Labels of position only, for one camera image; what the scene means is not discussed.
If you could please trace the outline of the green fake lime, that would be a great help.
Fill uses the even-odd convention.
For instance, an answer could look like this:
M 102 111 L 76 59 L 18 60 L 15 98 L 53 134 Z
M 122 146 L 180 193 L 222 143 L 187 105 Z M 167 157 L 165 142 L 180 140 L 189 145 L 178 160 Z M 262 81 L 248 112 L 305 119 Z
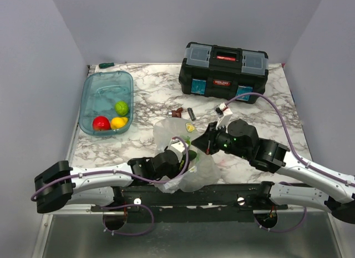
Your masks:
M 115 108 L 117 115 L 119 115 L 119 116 L 125 116 L 129 112 L 129 106 L 125 101 L 116 102 L 114 108 Z

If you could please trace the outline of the yellow fake lemon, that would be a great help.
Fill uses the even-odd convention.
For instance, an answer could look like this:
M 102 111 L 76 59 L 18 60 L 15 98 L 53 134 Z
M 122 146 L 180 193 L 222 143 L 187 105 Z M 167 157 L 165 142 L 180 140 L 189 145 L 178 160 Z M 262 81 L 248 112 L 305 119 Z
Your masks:
M 110 127 L 112 130 L 117 130 L 125 127 L 129 119 L 127 117 L 115 117 L 110 121 Z

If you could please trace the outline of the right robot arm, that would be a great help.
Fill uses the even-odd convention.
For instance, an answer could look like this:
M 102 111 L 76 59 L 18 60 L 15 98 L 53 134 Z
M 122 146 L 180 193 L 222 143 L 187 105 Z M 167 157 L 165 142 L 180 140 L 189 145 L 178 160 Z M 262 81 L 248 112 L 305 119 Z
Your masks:
M 354 176 L 343 174 L 292 153 L 285 145 L 258 136 L 254 126 L 238 119 L 227 127 L 209 123 L 191 144 L 207 155 L 219 151 L 245 159 L 257 170 L 291 177 L 303 184 L 272 184 L 255 195 L 256 205 L 299 205 L 331 213 L 354 224 Z

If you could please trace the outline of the red fake apple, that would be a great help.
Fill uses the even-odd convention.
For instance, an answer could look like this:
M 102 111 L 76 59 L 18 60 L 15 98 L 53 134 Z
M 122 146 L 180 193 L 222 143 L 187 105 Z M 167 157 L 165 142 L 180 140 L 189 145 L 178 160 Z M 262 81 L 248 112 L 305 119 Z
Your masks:
M 104 116 L 97 116 L 93 119 L 92 128 L 94 131 L 106 131 L 110 130 L 110 121 Z

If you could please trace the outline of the dark green fake avocado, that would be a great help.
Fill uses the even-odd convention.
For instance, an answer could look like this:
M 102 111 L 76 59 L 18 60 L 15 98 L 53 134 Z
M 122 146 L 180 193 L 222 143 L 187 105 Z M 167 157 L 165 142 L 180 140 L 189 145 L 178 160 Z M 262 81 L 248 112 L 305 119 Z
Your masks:
M 189 156 L 189 162 L 195 162 L 197 163 L 199 160 L 199 155 L 196 151 L 189 150 L 188 151 L 188 156 Z

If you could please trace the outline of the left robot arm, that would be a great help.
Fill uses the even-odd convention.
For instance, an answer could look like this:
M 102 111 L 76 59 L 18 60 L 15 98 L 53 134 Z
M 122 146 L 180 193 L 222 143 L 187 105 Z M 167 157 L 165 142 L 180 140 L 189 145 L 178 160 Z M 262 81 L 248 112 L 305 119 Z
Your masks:
M 31 200 L 37 204 L 40 214 L 80 204 L 116 211 L 122 207 L 123 197 L 115 188 L 159 184 L 165 176 L 170 179 L 179 176 L 184 157 L 165 150 L 154 157 L 130 159 L 102 168 L 71 167 L 68 161 L 59 161 L 35 177 Z

